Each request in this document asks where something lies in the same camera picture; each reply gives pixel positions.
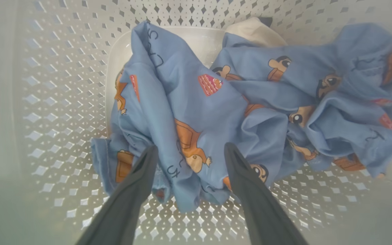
cartoon character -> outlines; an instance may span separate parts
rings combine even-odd
[[[225,65],[223,67],[216,67],[213,69],[213,72],[215,72],[217,75],[223,77],[224,79],[228,81],[236,81],[236,80],[243,80],[240,76],[230,74],[231,68],[229,65]]]
[[[305,124],[311,117],[312,113],[315,110],[314,105],[308,105],[306,107],[299,107],[296,113],[291,113],[288,116],[288,120],[292,124],[298,124],[300,127],[305,127]]]
[[[365,166],[359,161],[356,154],[353,154],[352,160],[347,157],[341,157],[333,161],[333,163],[344,171],[358,171],[365,169]]]
[[[216,93],[223,85],[221,80],[216,79],[208,74],[198,76],[198,81],[207,97]]]
[[[307,161],[313,160],[314,158],[316,158],[317,155],[320,154],[317,150],[314,150],[313,152],[311,152],[306,147],[300,147],[300,146],[296,145],[290,137],[287,137],[287,140],[290,143],[291,147],[293,147],[298,152],[302,153],[305,160],[307,160]]]
[[[123,69],[120,71],[120,73],[116,77],[115,81],[115,88],[116,88],[116,96],[115,100],[117,100],[117,110],[120,111],[121,114],[126,114],[126,109],[125,109],[125,98],[122,97],[121,93],[126,87],[127,83],[126,82],[120,82],[120,79],[123,74]]]
[[[117,152],[116,183],[120,183],[131,172],[132,159],[134,155],[126,150]]]
[[[249,116],[249,114],[259,108],[264,108],[264,105],[262,104],[248,104],[246,107],[246,110],[244,111],[244,116]]]
[[[159,189],[157,191],[153,191],[154,195],[157,197],[158,200],[164,201],[164,189]]]
[[[206,157],[203,149],[197,147],[200,132],[196,132],[190,126],[175,119],[176,131],[181,143],[181,151],[185,156],[185,161],[190,168],[199,173],[205,163],[208,167],[211,164],[211,157]]]
[[[341,83],[341,78],[335,73],[327,75],[324,79],[318,81],[315,96],[317,99],[322,99],[330,91],[335,90]]]
[[[273,68],[273,70],[267,76],[267,81],[279,82],[290,63],[291,59],[288,56],[281,56],[278,59],[269,60],[269,67]]]
[[[267,170],[266,166],[261,164],[250,164],[250,167],[252,168],[253,171],[257,173],[258,178],[263,183],[266,183],[267,177],[269,176],[269,171]],[[231,182],[228,176],[224,178],[223,183],[228,187],[228,189],[230,190],[232,189]]]
[[[251,164],[250,167],[258,174],[258,178],[260,178],[263,183],[266,183],[267,177],[269,176],[269,171],[266,166],[261,164]]]

white plastic container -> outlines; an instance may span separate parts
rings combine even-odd
[[[73,244],[107,200],[89,141],[107,136],[130,28],[180,26],[209,66],[221,29],[250,16],[290,45],[365,21],[392,32],[392,0],[0,0],[0,244]],[[271,190],[310,245],[392,245],[392,164],[383,180],[305,166]],[[232,198],[188,214],[173,201],[146,200],[135,244],[249,244]]]

laundry basket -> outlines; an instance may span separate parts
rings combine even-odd
[[[107,201],[89,141],[108,135],[127,32],[143,20],[181,26],[169,30],[193,33],[189,43],[204,33],[215,54],[215,29],[254,16],[273,17],[289,45],[365,21],[392,33],[392,0],[0,0],[0,245],[74,244]],[[392,245],[392,164],[381,180],[305,165],[271,191],[310,245]],[[233,198],[185,214],[174,201],[146,200],[134,244],[250,244]]]

blue garment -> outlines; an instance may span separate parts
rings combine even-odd
[[[162,202],[174,195],[182,212],[196,209],[200,198],[228,199],[226,142],[238,146],[266,186],[305,161],[323,170],[333,157],[356,153],[375,176],[392,157],[392,109],[369,102],[392,100],[392,83],[376,82],[386,65],[376,57],[392,52],[392,37],[375,25],[347,26],[322,46],[259,48],[225,34],[211,69],[184,40],[147,22],[133,29],[131,42],[133,56],[116,84],[112,134],[92,140],[107,193],[117,185],[117,154],[130,152],[135,162],[151,144],[159,149],[153,192]],[[352,70],[354,60],[370,57],[375,62]],[[379,73],[364,75],[370,69]],[[353,74],[363,87],[350,85]],[[380,93],[357,94],[368,87]]]

orange cartoon figure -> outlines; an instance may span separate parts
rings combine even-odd
[[[340,157],[333,161],[333,163],[344,171],[357,171],[365,169],[365,166],[359,161],[356,154],[353,154],[353,159],[349,160],[347,157]]]
[[[266,183],[267,177],[269,176],[269,171],[267,170],[266,166],[261,164],[250,164],[250,167],[257,173],[258,178],[263,183]],[[231,182],[228,176],[224,178],[223,182],[228,187],[228,189],[231,190]]]
[[[125,150],[117,152],[116,182],[120,183],[131,172],[132,159],[134,155]]]
[[[246,110],[244,111],[244,117],[249,116],[249,114],[259,108],[264,108],[265,106],[262,104],[250,104],[249,100],[245,96],[243,96],[244,100],[247,102]]]
[[[322,99],[330,91],[335,90],[341,83],[341,78],[335,73],[327,75],[324,79],[318,81],[315,96],[317,99]]]
[[[231,68],[229,65],[225,65],[223,67],[216,67],[213,69],[213,72],[215,72],[217,75],[223,77],[224,79],[228,81],[235,81],[235,80],[243,80],[240,76],[230,74]]]
[[[179,141],[181,143],[181,151],[190,168],[195,173],[199,173],[202,170],[202,165],[204,163],[209,167],[211,164],[211,157],[206,157],[203,149],[197,147],[197,141],[201,133],[196,132],[182,121],[175,119],[175,123],[176,132],[178,133]]]
[[[296,113],[291,113],[288,116],[288,121],[292,124],[298,124],[300,127],[305,127],[305,124],[311,117],[315,110],[314,105],[308,105],[306,107],[299,107]]]
[[[314,158],[316,158],[317,155],[320,154],[317,150],[314,150],[313,152],[311,152],[310,149],[308,149],[306,147],[300,147],[300,146],[296,145],[293,142],[293,140],[291,138],[289,138],[289,137],[287,137],[287,140],[290,143],[291,147],[293,147],[298,152],[302,153],[302,155],[304,156],[305,160],[307,160],[307,161],[313,160]]]
[[[126,114],[126,109],[125,109],[125,98],[122,97],[121,93],[123,89],[126,87],[127,83],[126,82],[120,82],[120,79],[123,74],[123,69],[120,71],[120,73],[116,77],[115,81],[115,88],[116,88],[116,95],[115,95],[115,100],[117,100],[117,110],[120,111],[121,114]]]
[[[273,70],[267,76],[267,81],[279,82],[290,63],[291,59],[288,56],[281,56],[278,59],[269,60],[269,67],[273,68]]]

